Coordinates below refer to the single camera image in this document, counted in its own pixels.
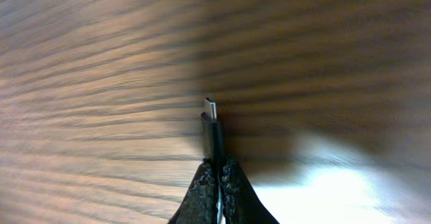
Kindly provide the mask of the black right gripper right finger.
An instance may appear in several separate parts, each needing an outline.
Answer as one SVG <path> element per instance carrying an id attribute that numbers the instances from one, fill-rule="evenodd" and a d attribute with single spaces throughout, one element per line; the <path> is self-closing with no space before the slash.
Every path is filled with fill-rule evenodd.
<path id="1" fill-rule="evenodd" d="M 227 158 L 220 177 L 227 224 L 279 224 L 259 200 L 240 164 Z"/>

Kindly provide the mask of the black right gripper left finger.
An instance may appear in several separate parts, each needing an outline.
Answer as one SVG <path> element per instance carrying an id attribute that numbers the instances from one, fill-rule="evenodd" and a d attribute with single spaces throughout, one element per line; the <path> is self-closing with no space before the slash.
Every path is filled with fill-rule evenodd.
<path id="1" fill-rule="evenodd" d="M 203 159 L 179 208 L 168 224 L 216 224 L 218 182 L 208 159 Z"/>

